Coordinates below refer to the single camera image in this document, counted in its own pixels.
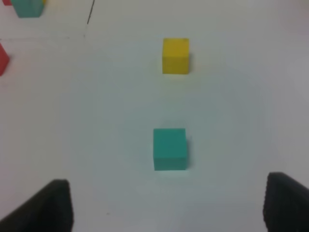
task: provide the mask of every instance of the white table surface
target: white table surface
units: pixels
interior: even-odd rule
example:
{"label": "white table surface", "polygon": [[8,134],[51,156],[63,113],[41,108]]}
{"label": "white table surface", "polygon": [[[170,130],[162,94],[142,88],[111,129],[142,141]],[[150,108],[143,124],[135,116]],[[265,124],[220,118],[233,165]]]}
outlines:
{"label": "white table surface", "polygon": [[0,40],[84,36],[93,0],[47,0],[42,16],[17,17],[0,2]]}
{"label": "white table surface", "polygon": [[[269,172],[309,186],[305,1],[97,0],[85,36],[24,35],[2,42],[0,217],[67,178],[74,232],[261,232]],[[164,37],[190,38],[189,75],[161,74]],[[174,127],[190,167],[154,172]]]}

